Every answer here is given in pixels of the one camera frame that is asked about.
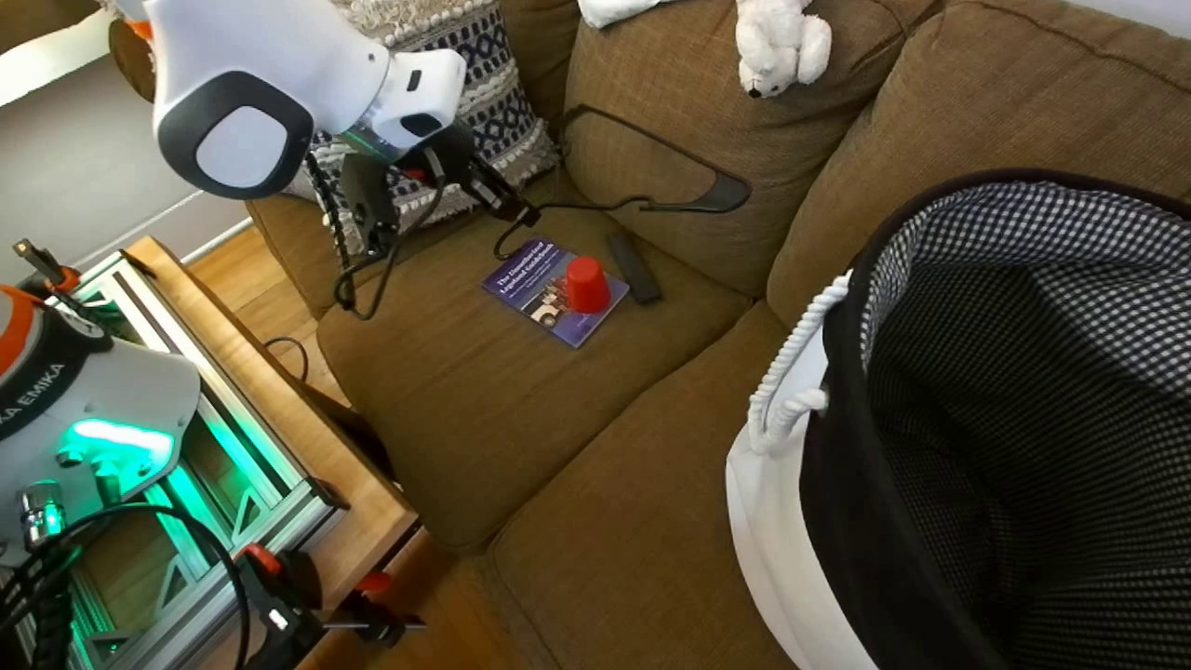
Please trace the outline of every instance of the book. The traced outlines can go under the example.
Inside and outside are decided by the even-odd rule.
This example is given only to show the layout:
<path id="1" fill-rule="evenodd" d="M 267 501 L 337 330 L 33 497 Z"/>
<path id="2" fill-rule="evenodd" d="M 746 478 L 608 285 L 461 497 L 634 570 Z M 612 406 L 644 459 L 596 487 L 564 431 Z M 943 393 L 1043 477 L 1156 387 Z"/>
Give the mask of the book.
<path id="1" fill-rule="evenodd" d="M 570 250 L 534 239 L 519 245 L 489 280 L 484 289 L 497 295 L 504 306 L 523 311 L 525 321 L 539 323 L 566 346 L 586 346 L 598 323 L 621 306 L 629 295 L 629 284 L 617 274 L 608 274 L 608 306 L 598 311 L 574 311 L 564 296 L 564 274 L 574 259 Z"/>

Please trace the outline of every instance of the black mesh fabric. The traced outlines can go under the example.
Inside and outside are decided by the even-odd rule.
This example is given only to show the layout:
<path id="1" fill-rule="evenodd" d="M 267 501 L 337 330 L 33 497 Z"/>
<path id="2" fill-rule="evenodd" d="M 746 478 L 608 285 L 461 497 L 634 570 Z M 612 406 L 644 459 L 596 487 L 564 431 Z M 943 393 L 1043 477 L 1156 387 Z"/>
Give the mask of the black mesh fabric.
<path id="1" fill-rule="evenodd" d="M 1191 223 L 1147 196 L 982 182 L 874 243 L 806 464 L 873 653 L 1191 667 L 1187 363 Z"/>

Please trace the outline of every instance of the brown couch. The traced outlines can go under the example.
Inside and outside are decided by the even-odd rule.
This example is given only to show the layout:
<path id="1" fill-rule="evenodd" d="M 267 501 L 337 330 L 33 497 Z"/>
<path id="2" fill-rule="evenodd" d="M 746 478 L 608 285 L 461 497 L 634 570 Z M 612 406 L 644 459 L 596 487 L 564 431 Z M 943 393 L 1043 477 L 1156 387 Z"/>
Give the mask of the brown couch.
<path id="1" fill-rule="evenodd" d="M 534 202 L 685 202 L 709 169 L 736 213 L 546 213 L 536 233 L 603 251 L 642 233 L 665 289 L 566 348 L 491 300 L 489 215 L 420 239 L 376 321 L 333 306 L 337 258 L 301 196 L 252 218 L 322 315 L 353 409 L 427 532 L 466 554 L 525 667 L 785 667 L 724 513 L 724 459 L 785 326 L 916 194 L 998 167 L 1096 173 L 1191 202 L 1191 39 L 1061 0 L 814 0 L 829 75 L 746 97 L 729 0 L 587 29 L 566 0 L 507 0 L 523 83 L 564 167 Z"/>

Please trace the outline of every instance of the wooden floor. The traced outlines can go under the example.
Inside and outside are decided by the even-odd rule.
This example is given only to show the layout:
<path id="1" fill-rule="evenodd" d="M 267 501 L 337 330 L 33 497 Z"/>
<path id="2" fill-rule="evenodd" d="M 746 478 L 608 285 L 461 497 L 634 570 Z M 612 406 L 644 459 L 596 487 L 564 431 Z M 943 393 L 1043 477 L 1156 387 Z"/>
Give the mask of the wooden floor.
<path id="1" fill-rule="evenodd" d="M 301 296 L 288 284 L 283 269 L 264 250 L 257 227 L 239 230 L 204 258 L 187 264 L 199 284 L 204 284 L 231 315 L 267 348 L 283 368 L 301 374 L 306 346 L 308 373 L 306 384 L 342 401 L 322 348 L 318 323 Z M 393 606 L 426 617 L 426 629 L 409 629 L 396 646 L 340 645 L 326 660 L 306 667 L 396 667 L 396 670 L 507 670 L 519 667 L 504 629 L 489 606 L 484 584 L 473 560 L 445 554 L 426 532 L 388 560 L 396 589 Z"/>

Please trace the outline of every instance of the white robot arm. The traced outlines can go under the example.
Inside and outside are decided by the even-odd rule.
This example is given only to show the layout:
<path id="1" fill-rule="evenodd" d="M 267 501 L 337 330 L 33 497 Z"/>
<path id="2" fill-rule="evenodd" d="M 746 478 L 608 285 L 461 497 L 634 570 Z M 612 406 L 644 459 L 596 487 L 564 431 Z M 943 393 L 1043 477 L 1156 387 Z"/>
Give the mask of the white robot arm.
<path id="1" fill-rule="evenodd" d="M 210 194 L 283 191 L 313 131 L 393 164 L 461 104 L 458 53 L 388 53 L 333 0 L 144 0 L 143 13 L 156 53 L 156 145 Z"/>

